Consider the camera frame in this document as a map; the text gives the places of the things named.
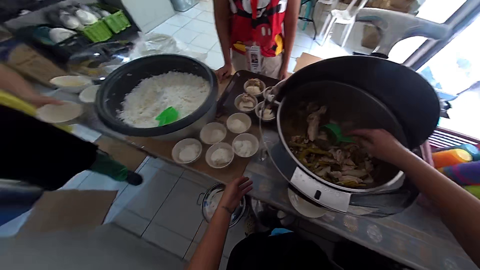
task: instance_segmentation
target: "brown tray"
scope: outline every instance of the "brown tray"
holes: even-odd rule
[[[217,103],[217,117],[223,115],[232,115],[236,112],[243,112],[237,109],[233,102],[238,95],[245,93],[245,91],[243,90],[243,85],[249,79],[260,79],[265,83],[266,87],[274,86],[279,82],[279,80],[277,79],[253,73],[247,70],[240,70],[235,72],[227,88],[225,88],[225,92],[223,93],[222,98]],[[258,102],[262,102],[264,100],[263,96],[259,96],[257,97],[257,99]],[[255,116],[254,111],[250,112],[249,114],[250,116]],[[257,119],[252,117],[252,123],[257,123]]]

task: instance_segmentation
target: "white plate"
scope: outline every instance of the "white plate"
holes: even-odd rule
[[[291,189],[288,189],[288,198],[290,199],[293,208],[295,208],[298,213],[304,215],[307,218],[316,219],[328,212],[328,210],[325,210],[321,207],[307,202],[306,200],[295,194],[295,192],[293,192]]]

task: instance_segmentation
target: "small bowl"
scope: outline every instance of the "small bowl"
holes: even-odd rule
[[[62,105],[47,104],[36,110],[36,116],[41,121],[54,124],[73,124],[75,118],[83,113],[81,104],[63,101]]]
[[[215,152],[215,150],[220,149],[220,148],[228,149],[232,154],[232,158],[230,159],[229,162],[227,162],[225,164],[222,164],[221,166],[217,166],[217,165],[213,164],[213,162],[212,162],[212,154],[213,154],[213,152]],[[233,160],[234,156],[235,156],[235,154],[233,152],[233,149],[232,149],[231,145],[229,145],[228,143],[217,143],[217,144],[212,145],[207,150],[207,152],[205,153],[205,161],[207,162],[207,164],[210,167],[215,168],[215,169],[221,169],[221,168],[224,168],[224,167],[230,165],[230,163],[232,163],[232,160]]]
[[[273,90],[273,86],[269,86],[269,87],[265,88],[265,90],[262,93],[265,100],[267,100],[267,96],[268,96],[268,94],[270,94],[270,92],[272,92],[272,90]]]
[[[263,109],[264,104],[265,104],[265,102],[262,101],[262,102],[258,103],[257,106],[255,107],[255,114],[257,115],[258,118],[260,118],[260,110]],[[273,118],[270,118],[270,119],[262,118],[262,121],[270,122],[270,121],[273,121],[273,119],[275,119],[275,118],[276,118],[276,115]]]
[[[252,153],[251,153],[250,155],[248,155],[248,156],[242,156],[242,155],[239,154],[239,153],[237,152],[237,150],[235,149],[235,142],[236,142],[236,141],[251,141],[254,151],[252,151]],[[232,149],[233,149],[233,152],[234,152],[235,154],[237,154],[237,156],[242,157],[242,158],[249,158],[249,157],[255,155],[255,153],[258,151],[258,139],[257,139],[257,137],[255,137],[254,135],[252,135],[252,134],[250,134],[250,133],[240,134],[240,135],[238,135],[237,137],[235,137],[235,139],[233,139]]]
[[[250,80],[246,81],[246,82],[243,84],[243,90],[245,91],[245,93],[248,93],[248,94],[253,95],[253,96],[256,96],[256,97],[261,96],[262,93],[264,92],[265,88],[266,88],[265,83],[264,83],[263,81],[260,81],[260,86],[261,86],[260,90],[261,90],[261,92],[260,92],[259,94],[252,94],[252,93],[247,92],[247,87],[248,87],[248,86],[252,86],[252,84],[253,84],[253,79],[250,79]]]
[[[257,104],[258,104],[258,99],[257,99],[256,96],[254,96],[254,95],[252,95],[252,94],[249,94],[249,93],[247,93],[247,95],[250,95],[250,96],[253,98],[253,100],[255,101],[254,104],[253,104],[253,108],[248,109],[248,110],[242,110],[242,109],[240,109],[241,96],[243,96],[243,95],[245,95],[245,94],[240,94],[240,95],[238,95],[238,96],[235,98],[235,101],[233,102],[233,104],[235,104],[235,107],[236,107],[238,110],[244,111],[244,112],[249,112],[249,111],[254,110],[254,109],[255,109],[255,106],[257,106]]]
[[[80,92],[80,94],[78,95],[78,98],[83,103],[94,103],[96,93],[99,88],[100,88],[99,85],[89,86]]]
[[[217,142],[213,142],[213,141],[210,141],[210,136],[212,135],[212,131],[214,131],[215,129],[219,129],[223,132],[223,138]],[[227,136],[227,129],[224,125],[220,124],[220,123],[217,123],[217,122],[212,122],[212,123],[208,123],[206,124],[202,130],[200,131],[200,140],[204,143],[204,144],[208,144],[208,145],[212,145],[212,144],[216,144],[216,143],[219,143],[221,141],[223,141],[223,139],[225,139],[225,136]]]
[[[200,147],[200,152],[198,152],[198,155],[195,159],[193,159],[191,161],[187,161],[187,162],[182,161],[180,159],[181,149],[183,147],[187,146],[187,145],[192,145],[192,144],[198,145]],[[199,142],[198,140],[192,139],[192,138],[186,138],[186,139],[183,139],[183,140],[177,142],[177,144],[172,149],[172,158],[176,163],[179,163],[179,164],[194,163],[195,161],[197,161],[200,158],[201,155],[202,155],[202,143]]]
[[[83,76],[59,76],[50,80],[56,87],[70,93],[80,93],[83,89],[93,85],[92,80]]]
[[[242,121],[247,126],[247,129],[245,129],[242,132],[232,130],[231,125],[232,125],[233,120],[235,120],[235,119],[238,119],[238,120]],[[240,133],[247,132],[250,129],[251,126],[252,126],[252,120],[250,119],[250,116],[246,115],[243,112],[234,113],[234,114],[230,115],[230,117],[227,119],[228,130],[230,130],[231,132],[233,132],[235,134],[240,134]]]

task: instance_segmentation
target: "black shoe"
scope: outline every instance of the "black shoe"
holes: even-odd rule
[[[144,178],[136,172],[128,171],[127,183],[131,185],[140,185],[144,182]]]

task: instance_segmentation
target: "hand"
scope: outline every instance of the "hand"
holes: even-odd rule
[[[233,180],[225,187],[217,209],[226,207],[228,212],[232,213],[240,204],[241,198],[247,194],[247,192],[252,190],[252,184],[253,182],[245,176]]]
[[[24,99],[26,101],[30,102],[31,104],[33,104],[36,107],[42,107],[43,105],[47,105],[47,104],[53,104],[53,105],[62,105],[63,104],[63,102],[58,100],[58,99],[43,96],[43,95],[40,95],[40,94],[31,96],[31,97],[25,97]]]
[[[278,73],[278,79],[281,81],[287,77],[287,69],[288,69],[288,63],[282,64],[282,67],[280,68],[280,72]]]
[[[227,79],[232,74],[232,64],[225,64],[223,67],[217,69],[215,71],[215,75],[217,79],[222,82],[223,80]]]
[[[359,136],[358,142],[372,156],[396,166],[404,160],[405,154],[411,153],[385,129],[357,129],[349,135]]]

